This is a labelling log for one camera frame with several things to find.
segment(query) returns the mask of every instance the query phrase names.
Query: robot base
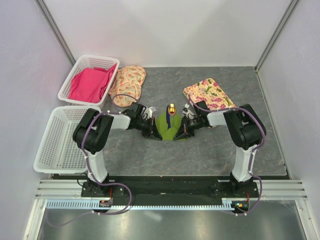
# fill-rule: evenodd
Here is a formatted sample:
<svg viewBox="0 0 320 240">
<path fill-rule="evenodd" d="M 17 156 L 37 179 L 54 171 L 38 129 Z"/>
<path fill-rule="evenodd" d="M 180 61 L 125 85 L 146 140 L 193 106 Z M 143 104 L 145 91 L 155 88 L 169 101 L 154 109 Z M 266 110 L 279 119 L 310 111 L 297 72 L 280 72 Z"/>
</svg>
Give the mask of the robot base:
<svg viewBox="0 0 320 240">
<path fill-rule="evenodd" d="M 238 182 L 230 173 L 230 181 L 214 181 L 213 182 L 214 195 L 216 198 L 247 198 L 247 192 L 250 198 L 257 198 L 259 190 L 257 183 L 253 178 L 247 181 Z"/>
<path fill-rule="evenodd" d="M 247 199 L 247 191 L 250 198 L 258 197 L 255 182 L 235 194 L 229 180 L 229 176 L 109 176 L 107 182 L 127 185 L 132 192 L 132 206 L 221 205 L 225 198 Z M 84 182 L 81 196 L 108 198 L 111 189 L 113 206 L 125 206 L 129 193 L 121 186 L 95 188 Z"/>
<path fill-rule="evenodd" d="M 104 184 L 108 183 L 109 174 L 103 181 Z M 82 191 L 81 191 L 81 197 L 83 198 L 94 198 L 94 197 L 110 197 L 109 187 L 106 186 L 100 186 L 96 182 L 92 181 L 87 177 L 82 185 Z"/>
</svg>

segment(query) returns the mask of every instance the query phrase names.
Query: gray floor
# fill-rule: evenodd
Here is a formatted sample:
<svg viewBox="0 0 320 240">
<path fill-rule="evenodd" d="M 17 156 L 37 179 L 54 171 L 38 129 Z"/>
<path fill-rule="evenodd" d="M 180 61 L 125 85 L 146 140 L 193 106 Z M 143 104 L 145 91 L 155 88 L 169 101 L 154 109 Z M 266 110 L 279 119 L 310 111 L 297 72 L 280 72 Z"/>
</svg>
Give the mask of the gray floor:
<svg viewBox="0 0 320 240">
<path fill-rule="evenodd" d="M 87 211 L 52 209 L 48 219 L 59 225 Z M 297 208 L 289 201 L 260 202 L 248 216 L 213 210 L 130 210 L 114 216 L 89 214 L 64 227 L 45 224 L 42 229 L 45 240 L 306 240 Z"/>
<path fill-rule="evenodd" d="M 284 161 L 265 106 L 253 67 L 165 67 L 146 68 L 140 101 L 154 106 L 155 117 L 175 103 L 181 112 L 187 102 L 185 87 L 213 78 L 240 106 L 251 104 L 267 135 L 266 144 L 256 157 L 256 175 L 285 175 Z M 108 99 L 103 110 L 112 110 Z M 202 128 L 186 141 L 145 139 L 137 130 L 112 131 L 103 150 L 111 175 L 229 175 L 235 163 L 236 149 L 227 127 Z"/>
</svg>

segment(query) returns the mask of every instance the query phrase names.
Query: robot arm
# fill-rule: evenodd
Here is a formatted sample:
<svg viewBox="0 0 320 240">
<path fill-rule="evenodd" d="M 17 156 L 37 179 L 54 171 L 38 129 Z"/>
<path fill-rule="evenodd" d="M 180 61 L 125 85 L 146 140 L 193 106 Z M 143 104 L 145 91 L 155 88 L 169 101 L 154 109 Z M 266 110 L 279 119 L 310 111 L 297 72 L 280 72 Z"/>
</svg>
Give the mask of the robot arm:
<svg viewBox="0 0 320 240">
<path fill-rule="evenodd" d="M 152 137 L 162 140 L 155 123 L 155 117 L 152 116 L 154 111 L 154 107 L 146 108 L 133 102 L 131 107 L 122 114 L 110 114 L 107 112 L 108 114 L 98 117 L 85 139 L 84 149 L 88 151 L 91 170 L 99 182 L 103 182 L 108 176 L 102 150 L 106 145 L 111 129 L 137 129 L 142 132 L 145 138 Z M 90 123 L 98 114 L 99 111 L 89 108 L 73 132 L 72 139 L 79 149 L 81 149 L 82 141 Z"/>
<path fill-rule="evenodd" d="M 205 101 L 198 102 L 196 105 L 202 109 L 209 110 Z M 264 134 L 266 134 L 265 126 L 262 124 L 252 107 L 249 104 L 245 104 L 240 108 L 249 111 L 261 125 Z M 250 172 L 252 173 L 257 151 L 254 149 L 263 139 L 255 122 L 241 110 L 216 111 L 210 113 L 197 107 L 195 107 L 194 110 L 196 115 L 191 114 L 190 110 L 187 108 L 183 110 L 185 116 L 182 118 L 181 126 L 175 135 L 174 140 L 193 137 L 195 135 L 195 130 L 203 127 L 227 125 L 232 141 L 236 145 L 235 164 L 230 174 L 234 191 L 237 192 L 242 187 L 250 184 L 252 181 Z"/>
</svg>

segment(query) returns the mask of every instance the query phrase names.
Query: gray mat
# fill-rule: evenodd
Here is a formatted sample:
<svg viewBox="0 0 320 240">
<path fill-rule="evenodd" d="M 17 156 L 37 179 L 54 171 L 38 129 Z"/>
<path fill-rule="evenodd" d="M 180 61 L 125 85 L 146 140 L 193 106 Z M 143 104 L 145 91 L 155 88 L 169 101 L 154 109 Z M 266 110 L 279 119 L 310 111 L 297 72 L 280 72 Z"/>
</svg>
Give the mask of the gray mat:
<svg viewBox="0 0 320 240">
<path fill-rule="evenodd" d="M 146 68 L 140 101 L 154 106 L 157 117 L 174 103 L 182 111 L 184 88 L 213 78 L 237 105 L 251 104 L 267 135 L 266 144 L 255 157 L 257 175 L 285 175 L 284 161 L 253 67 L 164 67 Z M 103 110 L 114 110 L 108 98 Z M 113 130 L 103 150 L 111 175 L 229 175 L 235 164 L 236 148 L 226 126 L 202 128 L 185 141 L 143 138 L 138 130 Z"/>
</svg>

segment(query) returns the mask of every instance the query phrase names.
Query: yellow object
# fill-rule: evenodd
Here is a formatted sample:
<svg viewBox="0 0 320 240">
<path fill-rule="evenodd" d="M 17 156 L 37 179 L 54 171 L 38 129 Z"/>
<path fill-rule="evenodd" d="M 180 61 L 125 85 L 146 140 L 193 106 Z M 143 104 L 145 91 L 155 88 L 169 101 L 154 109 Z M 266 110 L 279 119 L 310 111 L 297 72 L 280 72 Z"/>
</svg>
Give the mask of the yellow object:
<svg viewBox="0 0 320 240">
<path fill-rule="evenodd" d="M 176 109 L 175 105 L 173 103 L 170 103 L 168 113 L 170 114 L 170 116 L 173 116 L 176 114 L 176 112 L 177 112 L 177 109 Z"/>
</svg>

